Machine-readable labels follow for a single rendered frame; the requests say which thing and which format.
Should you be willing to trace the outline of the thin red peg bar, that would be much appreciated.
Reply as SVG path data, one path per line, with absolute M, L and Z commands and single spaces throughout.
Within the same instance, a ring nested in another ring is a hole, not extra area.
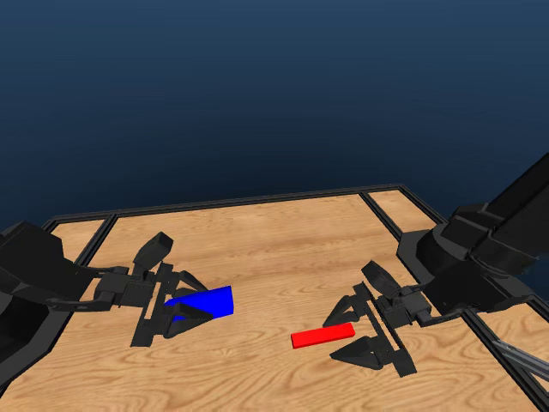
M 355 330 L 350 323 L 337 324 L 314 330 L 305 330 L 291 334 L 294 349 L 305 348 L 326 342 L 334 342 L 355 336 Z

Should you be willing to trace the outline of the blue hollow socket block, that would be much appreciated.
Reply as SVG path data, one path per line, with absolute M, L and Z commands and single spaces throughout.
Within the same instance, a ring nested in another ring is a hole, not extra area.
M 164 305 L 175 306 L 177 303 L 192 306 L 195 309 L 204 312 L 209 312 L 213 315 L 213 319 L 222 318 L 234 313 L 231 286 L 195 292 L 180 297 L 173 296 L 171 299 L 167 300 Z

